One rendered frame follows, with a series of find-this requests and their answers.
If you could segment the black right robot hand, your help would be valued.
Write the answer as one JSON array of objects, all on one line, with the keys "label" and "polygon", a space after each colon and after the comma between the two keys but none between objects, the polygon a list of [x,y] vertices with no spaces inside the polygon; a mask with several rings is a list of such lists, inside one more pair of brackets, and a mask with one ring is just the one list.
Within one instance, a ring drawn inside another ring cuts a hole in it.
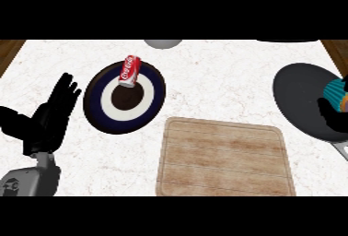
[{"label": "black right robot hand", "polygon": [[[341,81],[345,83],[343,90],[348,92],[348,76],[341,78]],[[348,112],[338,112],[324,97],[318,98],[318,107],[327,126],[336,132],[348,133]]]}]

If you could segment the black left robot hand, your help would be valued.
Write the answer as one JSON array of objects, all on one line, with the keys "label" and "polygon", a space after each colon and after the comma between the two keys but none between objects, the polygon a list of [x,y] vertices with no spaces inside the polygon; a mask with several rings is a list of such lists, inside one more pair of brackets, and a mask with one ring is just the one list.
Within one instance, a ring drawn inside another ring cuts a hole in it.
[{"label": "black left robot hand", "polygon": [[9,107],[0,106],[0,130],[7,136],[24,141],[24,155],[53,153],[60,148],[69,116],[75,108],[78,83],[63,73],[53,88],[49,100],[28,117]]}]

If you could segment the teal cupcake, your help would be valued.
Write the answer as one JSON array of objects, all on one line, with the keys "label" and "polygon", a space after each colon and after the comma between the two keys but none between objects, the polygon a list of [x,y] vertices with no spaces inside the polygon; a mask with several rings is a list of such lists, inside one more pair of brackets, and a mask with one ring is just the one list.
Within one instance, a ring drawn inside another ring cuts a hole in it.
[{"label": "teal cupcake", "polygon": [[338,112],[348,112],[348,92],[343,90],[345,83],[333,79],[323,88],[323,97],[329,100]]}]

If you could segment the dark grey frying pan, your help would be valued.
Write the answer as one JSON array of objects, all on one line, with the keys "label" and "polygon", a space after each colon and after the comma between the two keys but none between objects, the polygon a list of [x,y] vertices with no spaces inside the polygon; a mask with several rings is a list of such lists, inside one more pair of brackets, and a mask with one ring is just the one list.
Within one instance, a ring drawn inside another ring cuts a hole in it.
[{"label": "dark grey frying pan", "polygon": [[348,134],[336,132],[320,114],[317,98],[323,88],[339,77],[311,64],[286,65],[273,80],[273,97],[279,110],[292,125],[310,136],[332,144],[348,160]]}]

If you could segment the wooden cutting board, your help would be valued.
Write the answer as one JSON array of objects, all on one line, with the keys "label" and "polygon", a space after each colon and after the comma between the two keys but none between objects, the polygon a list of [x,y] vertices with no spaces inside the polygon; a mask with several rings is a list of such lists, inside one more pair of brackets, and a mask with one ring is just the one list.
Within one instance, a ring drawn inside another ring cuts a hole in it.
[{"label": "wooden cutting board", "polygon": [[168,118],[156,194],[295,195],[280,129],[259,124]]}]

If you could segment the navy and white plate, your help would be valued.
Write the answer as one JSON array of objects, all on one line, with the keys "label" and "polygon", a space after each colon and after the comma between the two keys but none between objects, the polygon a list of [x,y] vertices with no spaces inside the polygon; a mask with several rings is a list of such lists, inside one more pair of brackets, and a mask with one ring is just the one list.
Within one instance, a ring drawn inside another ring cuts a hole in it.
[{"label": "navy and white plate", "polygon": [[146,62],[133,88],[118,84],[122,63],[105,67],[84,92],[82,110],[88,123],[103,133],[134,132],[155,118],[165,102],[165,79]]}]

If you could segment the red soda can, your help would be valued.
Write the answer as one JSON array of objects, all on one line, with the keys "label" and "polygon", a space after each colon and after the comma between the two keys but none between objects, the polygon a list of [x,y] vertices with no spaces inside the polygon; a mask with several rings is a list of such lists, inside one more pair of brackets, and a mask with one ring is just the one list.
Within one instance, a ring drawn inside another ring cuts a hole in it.
[{"label": "red soda can", "polygon": [[137,81],[137,76],[140,72],[140,66],[141,66],[141,60],[136,55],[130,55],[125,58],[121,72],[119,72],[119,78],[118,78],[118,84],[125,88],[133,88]]}]

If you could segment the black flat object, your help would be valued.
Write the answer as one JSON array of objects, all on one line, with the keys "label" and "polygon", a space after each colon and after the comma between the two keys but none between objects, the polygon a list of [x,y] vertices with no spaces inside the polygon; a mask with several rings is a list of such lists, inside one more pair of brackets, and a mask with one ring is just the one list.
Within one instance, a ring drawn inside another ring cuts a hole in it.
[{"label": "black flat object", "polygon": [[298,42],[314,42],[317,40],[258,40],[262,42],[274,42],[274,43],[298,43]]}]

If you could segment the grey round object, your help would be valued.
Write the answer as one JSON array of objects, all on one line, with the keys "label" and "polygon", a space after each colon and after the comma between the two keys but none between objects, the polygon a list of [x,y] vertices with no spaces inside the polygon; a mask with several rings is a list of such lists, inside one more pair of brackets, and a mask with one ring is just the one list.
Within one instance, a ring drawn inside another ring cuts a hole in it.
[{"label": "grey round object", "polygon": [[146,40],[146,44],[155,49],[169,49],[181,43],[181,40]]}]

